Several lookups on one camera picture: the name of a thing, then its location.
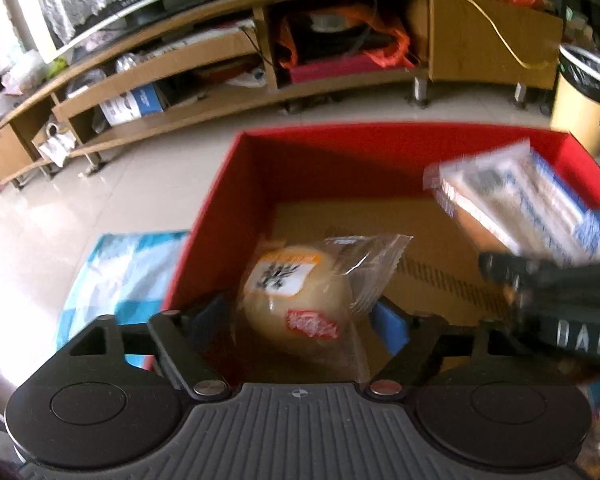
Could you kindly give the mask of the white blue bread package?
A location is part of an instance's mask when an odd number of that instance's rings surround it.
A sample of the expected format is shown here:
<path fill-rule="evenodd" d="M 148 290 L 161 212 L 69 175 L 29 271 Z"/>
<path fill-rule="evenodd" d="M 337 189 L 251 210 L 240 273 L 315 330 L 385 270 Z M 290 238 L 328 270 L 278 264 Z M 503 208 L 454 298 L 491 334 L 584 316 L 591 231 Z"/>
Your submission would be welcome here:
<path fill-rule="evenodd" d="M 528 139 L 431 166 L 424 187 L 482 252 L 600 262 L 600 220 Z"/>

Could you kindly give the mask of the round bun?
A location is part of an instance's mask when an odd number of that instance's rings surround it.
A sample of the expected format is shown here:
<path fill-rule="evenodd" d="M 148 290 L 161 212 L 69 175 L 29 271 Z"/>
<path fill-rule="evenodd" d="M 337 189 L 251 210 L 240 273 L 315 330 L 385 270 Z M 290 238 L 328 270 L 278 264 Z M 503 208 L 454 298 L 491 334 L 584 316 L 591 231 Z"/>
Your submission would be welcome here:
<path fill-rule="evenodd" d="M 255 382 L 367 382 L 379 339 L 370 314 L 411 237 L 327 237 L 272 246 L 250 264 L 234 341 Z"/>

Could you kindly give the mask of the blue white checkered cloth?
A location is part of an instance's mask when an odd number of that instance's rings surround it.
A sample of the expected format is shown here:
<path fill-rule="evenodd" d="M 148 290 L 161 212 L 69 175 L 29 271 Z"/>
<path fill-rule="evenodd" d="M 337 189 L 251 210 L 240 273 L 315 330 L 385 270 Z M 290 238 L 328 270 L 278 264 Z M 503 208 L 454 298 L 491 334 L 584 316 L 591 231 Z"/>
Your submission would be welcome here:
<path fill-rule="evenodd" d="M 99 237 L 69 290 L 56 347 L 101 315 L 123 325 L 145 323 L 160 312 L 188 238 L 187 231 Z"/>

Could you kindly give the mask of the yellow trash bin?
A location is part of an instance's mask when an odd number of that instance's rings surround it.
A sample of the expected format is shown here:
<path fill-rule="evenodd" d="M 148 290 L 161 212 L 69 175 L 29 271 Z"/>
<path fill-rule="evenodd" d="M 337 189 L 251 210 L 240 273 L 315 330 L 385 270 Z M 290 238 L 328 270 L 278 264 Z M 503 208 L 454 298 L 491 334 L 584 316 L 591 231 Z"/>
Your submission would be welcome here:
<path fill-rule="evenodd" d="M 600 53 L 559 47 L 550 128 L 571 134 L 591 155 L 600 152 Z"/>

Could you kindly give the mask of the red cardboard box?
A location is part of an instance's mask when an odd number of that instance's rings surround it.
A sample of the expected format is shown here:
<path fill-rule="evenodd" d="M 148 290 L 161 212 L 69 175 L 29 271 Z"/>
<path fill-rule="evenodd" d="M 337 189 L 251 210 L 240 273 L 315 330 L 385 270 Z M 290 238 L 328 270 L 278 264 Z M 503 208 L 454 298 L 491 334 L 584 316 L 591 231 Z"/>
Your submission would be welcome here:
<path fill-rule="evenodd" d="M 344 124 L 245 132 L 216 178 L 176 269 L 164 306 L 197 314 L 230 304 L 248 264 L 272 240 L 406 234 L 406 253 L 387 287 L 403 312 L 422 316 L 426 338 L 394 358 L 364 339 L 376 400 L 405 396 L 438 365 L 466 358 L 480 318 L 506 318 L 504 296 L 486 284 L 480 252 L 494 238 L 464 214 L 449 216 L 422 187 L 437 162 L 527 141 L 557 177 L 600 214 L 600 166 L 568 134 L 512 126 Z"/>

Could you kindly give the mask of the blue white carton box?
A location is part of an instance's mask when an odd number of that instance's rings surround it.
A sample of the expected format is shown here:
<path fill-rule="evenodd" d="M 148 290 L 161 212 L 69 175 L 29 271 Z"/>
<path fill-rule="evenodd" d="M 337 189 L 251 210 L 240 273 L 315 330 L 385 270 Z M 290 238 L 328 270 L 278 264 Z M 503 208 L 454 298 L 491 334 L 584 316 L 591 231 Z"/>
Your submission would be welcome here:
<path fill-rule="evenodd" d="M 153 84 L 144 84 L 99 104 L 110 126 L 118 126 L 142 117 L 162 113 L 168 107 L 166 98 Z"/>

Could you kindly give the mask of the orange plastic bag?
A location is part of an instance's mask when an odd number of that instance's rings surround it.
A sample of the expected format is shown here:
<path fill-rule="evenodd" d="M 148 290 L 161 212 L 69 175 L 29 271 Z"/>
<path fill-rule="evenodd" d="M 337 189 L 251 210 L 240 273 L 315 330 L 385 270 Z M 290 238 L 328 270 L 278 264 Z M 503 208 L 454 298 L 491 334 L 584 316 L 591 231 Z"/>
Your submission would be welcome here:
<path fill-rule="evenodd" d="M 383 18 L 377 8 L 364 4 L 289 14 L 280 20 L 274 44 L 279 64 L 287 70 L 357 56 L 382 70 L 417 66 L 400 18 Z"/>

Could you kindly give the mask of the wooden TV stand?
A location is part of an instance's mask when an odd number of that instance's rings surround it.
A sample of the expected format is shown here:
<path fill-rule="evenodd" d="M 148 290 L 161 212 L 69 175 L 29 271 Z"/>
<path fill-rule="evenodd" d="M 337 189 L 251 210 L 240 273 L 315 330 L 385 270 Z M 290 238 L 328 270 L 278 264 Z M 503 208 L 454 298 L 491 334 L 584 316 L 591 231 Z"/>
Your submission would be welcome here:
<path fill-rule="evenodd" d="M 274 36 L 289 14 L 374 6 L 400 18 L 414 68 L 382 70 L 364 56 L 287 70 Z M 71 157 L 93 168 L 103 151 L 207 120 L 311 96 L 411 82 L 419 103 L 431 81 L 549 89 L 564 23 L 545 11 L 496 0 L 216 0 L 149 25 L 72 63 L 0 120 L 0 182 L 47 165 L 51 131 L 73 136 Z M 110 126 L 99 104 L 144 84 L 162 113 Z"/>

